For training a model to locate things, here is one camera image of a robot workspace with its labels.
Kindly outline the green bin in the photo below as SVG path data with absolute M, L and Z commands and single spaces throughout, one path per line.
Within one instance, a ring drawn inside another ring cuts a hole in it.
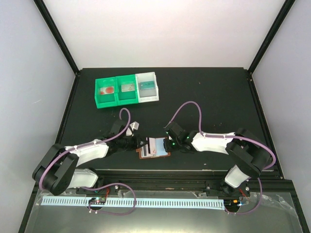
M 138 90 L 135 74 L 116 76 L 118 105 L 138 103 Z
M 98 109 L 117 106 L 116 77 L 106 77 L 95 80 L 94 99 Z

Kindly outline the light blue card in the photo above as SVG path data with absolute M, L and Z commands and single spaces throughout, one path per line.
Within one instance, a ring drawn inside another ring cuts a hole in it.
M 156 138 L 155 139 L 155 147 L 156 147 L 156 156 L 167 156 L 168 153 L 164 148 L 164 139 L 165 138 Z

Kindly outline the teal card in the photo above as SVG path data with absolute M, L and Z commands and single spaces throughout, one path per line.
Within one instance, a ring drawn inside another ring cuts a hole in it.
M 139 83 L 140 90 L 150 90 L 155 89 L 155 82 L 154 81 L 145 81 Z

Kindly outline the right black frame post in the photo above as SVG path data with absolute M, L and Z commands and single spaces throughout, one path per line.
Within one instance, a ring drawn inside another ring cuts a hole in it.
M 284 22 L 286 16 L 288 15 L 294 3 L 295 3 L 295 0 L 284 1 L 280 11 L 278 12 L 274 22 L 272 23 L 267 35 L 265 36 L 259 50 L 257 51 L 251 65 L 249 66 L 247 70 L 249 74 L 252 75 L 255 72 L 257 66 L 259 65 L 261 59 L 263 58 L 264 54 L 269 48 L 271 42 L 273 41 L 275 35 L 277 34 L 279 28 L 281 27 L 282 23 Z

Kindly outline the left black frame post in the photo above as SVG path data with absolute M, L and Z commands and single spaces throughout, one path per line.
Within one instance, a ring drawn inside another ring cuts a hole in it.
M 35 3 L 37 9 L 39 10 L 40 14 L 42 15 L 45 23 L 47 24 L 50 32 L 52 33 L 55 41 L 57 42 L 62 54 L 64 55 L 66 61 L 68 62 L 71 70 L 75 75 L 79 74 L 79 68 L 77 64 L 75 63 L 73 56 L 71 55 L 56 23 L 54 22 L 47 6 L 45 5 L 43 0 L 33 0 Z

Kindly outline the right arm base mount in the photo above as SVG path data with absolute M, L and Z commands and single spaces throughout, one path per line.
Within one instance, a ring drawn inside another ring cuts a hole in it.
M 237 188 L 231 187 L 224 180 L 212 179 L 206 180 L 205 192 L 207 196 L 222 197 L 222 198 L 234 198 L 241 197 L 245 194 L 247 197 L 250 196 L 250 187 L 247 182 L 241 183 Z

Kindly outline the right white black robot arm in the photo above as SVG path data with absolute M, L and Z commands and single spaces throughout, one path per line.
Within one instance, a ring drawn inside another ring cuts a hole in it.
M 222 192 L 227 196 L 236 193 L 239 186 L 248 179 L 259 178 L 263 170 L 272 167 L 276 162 L 272 150 L 258 142 L 246 129 L 225 134 L 187 132 L 177 123 L 171 122 L 164 131 L 167 134 L 163 143 L 166 152 L 209 151 L 226 154 L 234 161 L 234 166 L 220 183 Z

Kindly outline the red spotted card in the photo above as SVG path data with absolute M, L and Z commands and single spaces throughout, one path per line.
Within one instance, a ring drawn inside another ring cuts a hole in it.
M 99 93 L 100 95 L 114 94 L 114 87 L 113 86 L 101 87 Z

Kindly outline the brown leather card holder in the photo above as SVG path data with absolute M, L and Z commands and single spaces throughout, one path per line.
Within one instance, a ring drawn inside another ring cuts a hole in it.
M 140 159 L 162 158 L 171 155 L 166 152 L 164 148 L 164 137 L 162 138 L 146 138 L 147 144 L 143 147 L 136 149 Z

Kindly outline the small circuit board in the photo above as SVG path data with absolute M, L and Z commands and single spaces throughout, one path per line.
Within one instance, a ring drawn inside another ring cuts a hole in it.
M 88 201 L 89 205 L 104 205 L 105 202 L 106 202 L 106 198 L 102 198 L 102 197 L 94 197 Z

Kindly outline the black frame post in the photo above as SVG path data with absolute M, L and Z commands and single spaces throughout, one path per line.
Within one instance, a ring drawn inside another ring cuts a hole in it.
M 45 5 L 43 0 L 33 0 L 35 3 L 37 9 L 39 10 L 40 14 L 42 15 L 45 23 L 47 24 L 50 32 L 52 33 L 55 41 L 57 42 L 62 54 L 64 55 L 66 61 L 68 62 L 71 70 L 75 75 L 79 74 L 79 68 L 77 64 L 75 63 L 73 56 L 71 55 L 56 23 L 54 22 L 47 6 Z
M 280 11 L 278 12 L 274 22 L 272 23 L 267 35 L 265 36 L 259 50 L 257 51 L 251 65 L 249 66 L 247 70 L 249 74 L 252 75 L 255 72 L 257 66 L 259 65 L 261 59 L 263 58 L 264 54 L 269 48 L 271 42 L 273 41 L 275 35 L 277 34 L 279 28 L 281 27 L 282 23 L 284 22 L 286 16 L 288 15 L 294 3 L 295 3 L 295 0 L 284 1 Z

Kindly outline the grey card in bin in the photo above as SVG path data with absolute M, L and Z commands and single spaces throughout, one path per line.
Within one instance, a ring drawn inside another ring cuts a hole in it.
M 121 92 L 130 92 L 130 91 L 135 91 L 135 84 L 134 83 L 122 84 L 121 85 Z

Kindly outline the middle green bin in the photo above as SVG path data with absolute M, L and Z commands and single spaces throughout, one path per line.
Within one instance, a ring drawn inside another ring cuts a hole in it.
M 138 103 L 138 90 L 135 74 L 116 76 L 118 105 Z

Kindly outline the white translucent bin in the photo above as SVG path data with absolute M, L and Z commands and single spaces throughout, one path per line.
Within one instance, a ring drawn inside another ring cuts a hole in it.
M 159 101 L 158 85 L 155 72 L 135 74 L 138 102 Z

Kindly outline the left green bin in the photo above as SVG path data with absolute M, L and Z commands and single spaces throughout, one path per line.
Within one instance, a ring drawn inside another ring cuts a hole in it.
M 117 106 L 116 77 L 106 77 L 95 80 L 94 99 L 98 109 Z

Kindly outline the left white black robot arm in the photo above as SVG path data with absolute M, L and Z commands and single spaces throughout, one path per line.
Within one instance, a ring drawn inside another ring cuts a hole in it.
M 88 143 L 76 146 L 54 144 L 32 173 L 40 189 L 58 196 L 70 188 L 86 188 L 101 193 L 104 181 L 92 168 L 80 168 L 87 162 L 103 159 L 116 152 L 137 150 L 147 144 L 138 133 L 139 124 L 116 120 L 109 132 Z

